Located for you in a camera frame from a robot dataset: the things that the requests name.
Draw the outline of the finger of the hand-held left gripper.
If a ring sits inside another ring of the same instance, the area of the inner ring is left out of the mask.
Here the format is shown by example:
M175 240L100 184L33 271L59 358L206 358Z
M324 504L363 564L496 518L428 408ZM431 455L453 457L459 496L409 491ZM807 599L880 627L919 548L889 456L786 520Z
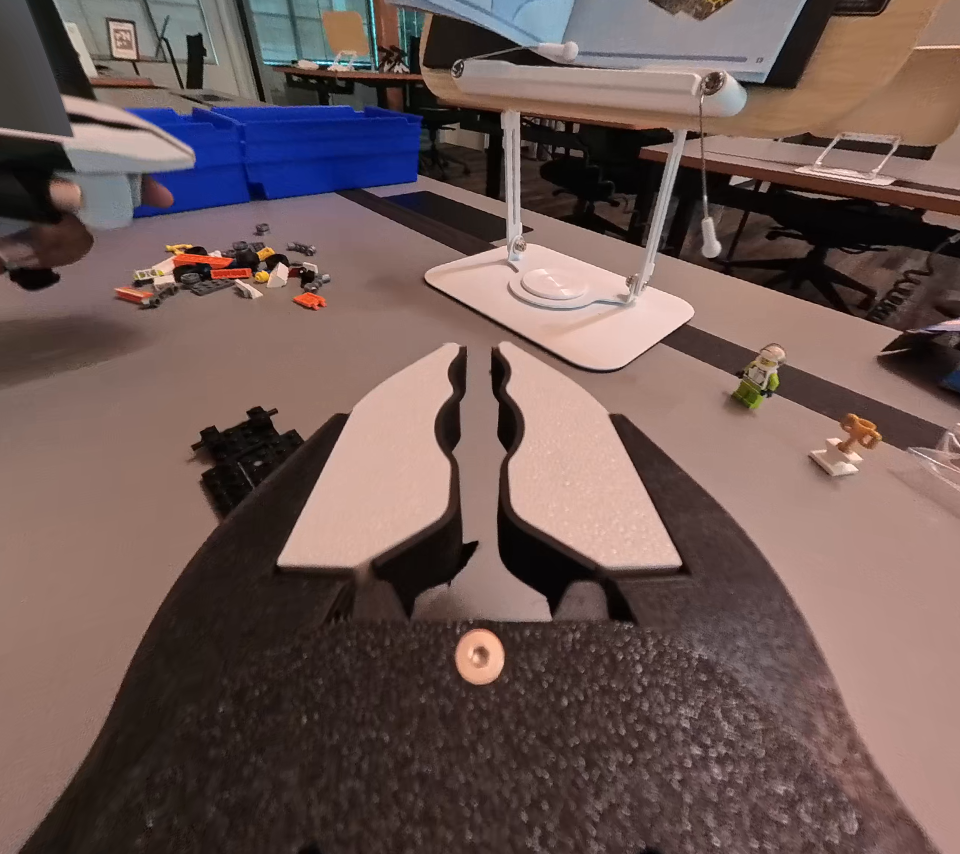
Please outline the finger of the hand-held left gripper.
M65 98L71 136L58 137L57 176L151 176L188 171L191 146L142 117L112 104Z

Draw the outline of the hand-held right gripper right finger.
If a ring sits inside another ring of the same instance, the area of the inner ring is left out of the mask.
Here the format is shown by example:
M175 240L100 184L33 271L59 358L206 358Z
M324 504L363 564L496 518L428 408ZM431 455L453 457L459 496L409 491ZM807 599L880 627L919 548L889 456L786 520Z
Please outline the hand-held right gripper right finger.
M679 572L679 550L606 407L507 341L492 351L492 383L507 520L600 575Z

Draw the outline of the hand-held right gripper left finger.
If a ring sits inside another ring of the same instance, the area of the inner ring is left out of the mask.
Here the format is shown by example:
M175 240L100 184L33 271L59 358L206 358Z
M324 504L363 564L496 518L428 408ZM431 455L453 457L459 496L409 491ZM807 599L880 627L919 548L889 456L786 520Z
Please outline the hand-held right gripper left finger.
M459 512L466 347L441 344L355 405L278 556L283 572L365 579Z

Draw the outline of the black lego chassis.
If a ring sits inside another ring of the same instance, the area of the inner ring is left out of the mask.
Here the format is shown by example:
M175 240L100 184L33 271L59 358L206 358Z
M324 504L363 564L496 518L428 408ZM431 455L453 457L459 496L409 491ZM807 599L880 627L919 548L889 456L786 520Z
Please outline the black lego chassis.
M199 482L219 520L226 519L305 444L297 430L276 428L277 413L276 408L257 405L232 427L202 429L191 445L194 457L208 464Z

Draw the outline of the lime green lego minifigure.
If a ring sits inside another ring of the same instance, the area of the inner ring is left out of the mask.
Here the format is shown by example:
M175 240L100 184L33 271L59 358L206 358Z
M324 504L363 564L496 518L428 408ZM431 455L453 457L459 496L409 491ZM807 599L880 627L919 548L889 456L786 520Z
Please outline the lime green lego minifigure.
M751 362L736 372L738 384L730 399L749 411L756 411L765 399L779 389L779 369L786 361L786 350L781 344L766 344Z

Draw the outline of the small gold lego piece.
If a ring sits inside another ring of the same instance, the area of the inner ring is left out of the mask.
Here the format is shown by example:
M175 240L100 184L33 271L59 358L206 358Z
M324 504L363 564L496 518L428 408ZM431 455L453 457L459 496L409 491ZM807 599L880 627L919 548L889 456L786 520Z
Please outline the small gold lego piece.
M839 422L843 436L836 441L838 456L851 464L862 460L862 451L873 451L882 443L882 434L874 422L854 413Z

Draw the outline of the pile of lego pieces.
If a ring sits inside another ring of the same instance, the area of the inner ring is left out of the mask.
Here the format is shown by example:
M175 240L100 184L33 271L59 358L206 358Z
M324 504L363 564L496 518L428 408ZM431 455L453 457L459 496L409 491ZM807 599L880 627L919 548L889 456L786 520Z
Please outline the pile of lego pieces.
M268 292L280 292L306 311L327 307L325 288L330 273L316 261L314 244L271 244L270 226L258 223L252 239L240 239L224 249L191 243L168 244L164 257L129 272L126 284L114 287L113 298L148 311L162 308L178 294L208 297L230 293L257 301Z

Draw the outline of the blue lego box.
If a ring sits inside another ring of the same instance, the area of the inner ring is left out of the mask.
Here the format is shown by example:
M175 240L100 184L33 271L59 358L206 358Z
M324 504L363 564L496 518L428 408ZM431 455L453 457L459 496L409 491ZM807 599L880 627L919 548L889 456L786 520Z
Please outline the blue lego box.
M883 367L916 385L959 394L959 319L901 332L877 355Z

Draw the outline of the black office chair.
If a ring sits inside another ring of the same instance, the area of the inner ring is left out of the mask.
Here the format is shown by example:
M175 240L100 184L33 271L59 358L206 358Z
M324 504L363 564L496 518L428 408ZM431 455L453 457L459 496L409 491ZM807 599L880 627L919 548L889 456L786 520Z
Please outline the black office chair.
M850 199L822 199L801 195L785 188L773 188L773 200L763 201L762 213L774 221L766 239L801 241L808 246L802 257L737 260L731 268L774 272L768 288L786 285L797 291L809 284L827 304L850 314L839 289L858 293L858 309L868 311L877 301L876 290L831 267L832 251L849 255L886 250L902 240L899 218L872 202Z
M664 172L662 163L642 159L641 152L669 145L672 138L665 128L627 129L582 123L577 132L558 136L554 148L562 152L545 162L539 173L557 194L574 198L573 212L563 221L638 243ZM600 204L616 208L620 200L633 201L626 227L597 210Z

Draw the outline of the clear plastic bag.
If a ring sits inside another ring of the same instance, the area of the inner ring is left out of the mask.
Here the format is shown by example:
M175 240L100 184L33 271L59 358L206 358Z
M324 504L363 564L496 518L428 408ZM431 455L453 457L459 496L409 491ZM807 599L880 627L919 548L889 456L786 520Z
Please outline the clear plastic bag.
M959 516L959 424L939 440L906 449L913 459L914 486L945 510Z

